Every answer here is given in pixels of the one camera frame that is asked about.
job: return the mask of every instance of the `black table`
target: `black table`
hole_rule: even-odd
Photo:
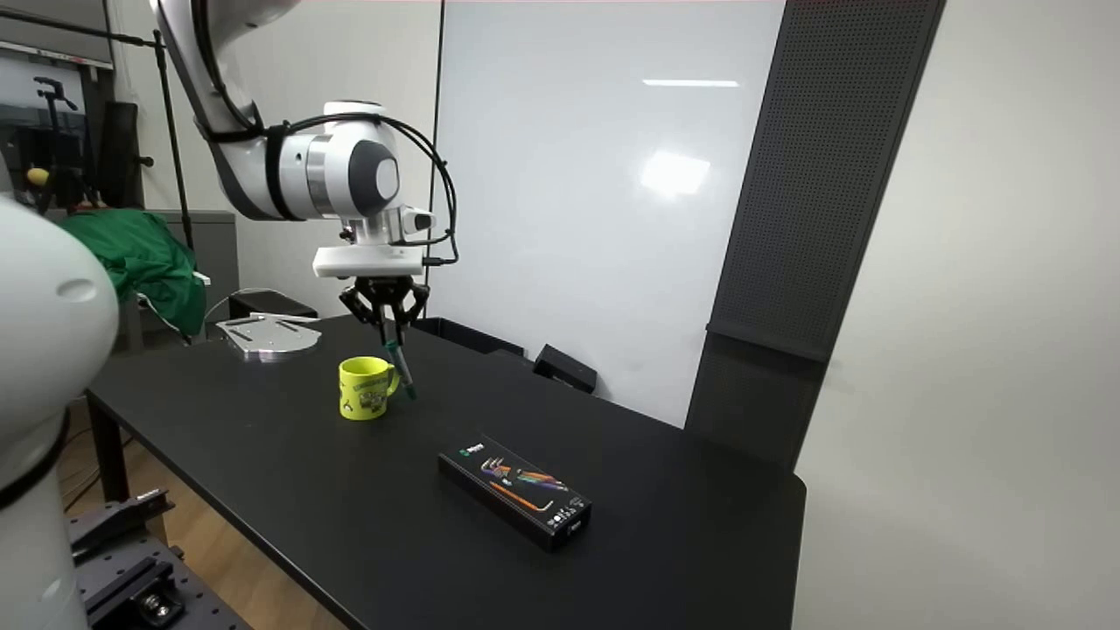
[[[435,337],[419,395],[335,415],[335,360],[379,343],[326,320],[305,362],[223,343],[117,355],[87,387],[104,490],[127,424],[190,487],[353,627],[784,627],[784,473]],[[488,431],[563,476],[593,528],[559,551],[439,473]]]

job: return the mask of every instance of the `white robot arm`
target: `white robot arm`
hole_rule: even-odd
[[[104,267],[0,184],[0,627],[87,627],[54,465],[117,320]]]
[[[263,124],[255,103],[238,103],[221,78],[216,57],[238,35],[288,12],[299,0],[162,0],[159,18],[172,63],[193,100],[229,198],[255,221],[305,221],[335,214],[349,246],[315,252],[320,276],[349,276],[344,303],[396,331],[426,301],[412,284],[425,267],[454,263],[454,182],[435,143],[369,100],[326,100],[305,122]],[[416,143],[445,182],[448,228],[432,235],[432,214],[396,201],[398,159],[388,134]]]

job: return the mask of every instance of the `green cloth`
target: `green cloth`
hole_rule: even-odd
[[[120,301],[147,297],[172,330],[200,337],[207,287],[166,221],[137,207],[108,207],[66,218],[62,229],[103,260]]]

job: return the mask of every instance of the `small white object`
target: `small white object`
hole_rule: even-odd
[[[305,352],[320,343],[320,330],[305,330],[285,318],[231,318],[216,330],[248,355],[248,360],[285,360]]]
[[[305,318],[305,315],[288,315],[288,311],[248,311],[253,320],[293,320],[293,326],[312,326],[320,318]]]

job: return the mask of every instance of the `whiteboard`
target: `whiteboard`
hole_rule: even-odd
[[[780,0],[448,0],[442,148],[463,263],[435,315],[593,362],[683,424]]]

